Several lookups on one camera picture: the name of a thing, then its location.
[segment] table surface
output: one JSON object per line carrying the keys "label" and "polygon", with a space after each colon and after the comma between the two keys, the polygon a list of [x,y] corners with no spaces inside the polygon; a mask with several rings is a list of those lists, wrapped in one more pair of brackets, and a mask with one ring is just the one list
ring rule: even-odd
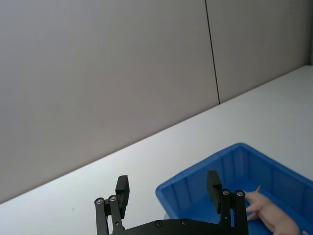
{"label": "table surface", "polygon": [[127,174],[125,228],[166,213],[156,187],[244,142],[313,180],[313,66],[304,66],[0,205],[2,235],[96,235],[94,200]]}

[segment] screw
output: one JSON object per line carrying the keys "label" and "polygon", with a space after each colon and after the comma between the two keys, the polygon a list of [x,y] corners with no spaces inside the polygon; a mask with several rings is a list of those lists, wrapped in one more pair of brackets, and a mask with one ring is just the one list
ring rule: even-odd
{"label": "screw", "polygon": [[111,201],[111,202],[114,202],[115,200],[116,200],[116,197],[115,197],[115,196],[110,197],[110,201]]}
{"label": "screw", "polygon": [[224,195],[229,195],[229,191],[228,190],[223,190],[223,194]]}
{"label": "screw", "polygon": [[238,191],[238,192],[236,192],[236,193],[237,193],[238,196],[243,196],[243,195],[244,195],[244,193],[241,192],[241,191]]}
{"label": "screw", "polygon": [[158,220],[158,221],[156,222],[156,226],[157,226],[158,228],[159,228],[159,227],[162,227],[162,225],[163,225],[162,221]]}
{"label": "screw", "polygon": [[101,204],[102,202],[103,202],[103,200],[102,200],[101,198],[99,198],[99,199],[96,201],[97,204]]}

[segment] blue bin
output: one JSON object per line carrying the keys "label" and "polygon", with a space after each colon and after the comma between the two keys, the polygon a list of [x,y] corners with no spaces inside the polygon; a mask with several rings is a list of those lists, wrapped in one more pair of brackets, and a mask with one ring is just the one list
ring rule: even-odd
{"label": "blue bin", "polygon": [[[261,193],[285,211],[301,232],[313,235],[313,182],[238,143],[182,171],[156,188],[156,196],[171,219],[218,223],[206,188],[207,172],[216,170],[223,188]],[[260,220],[249,221],[250,235],[271,235]]]}

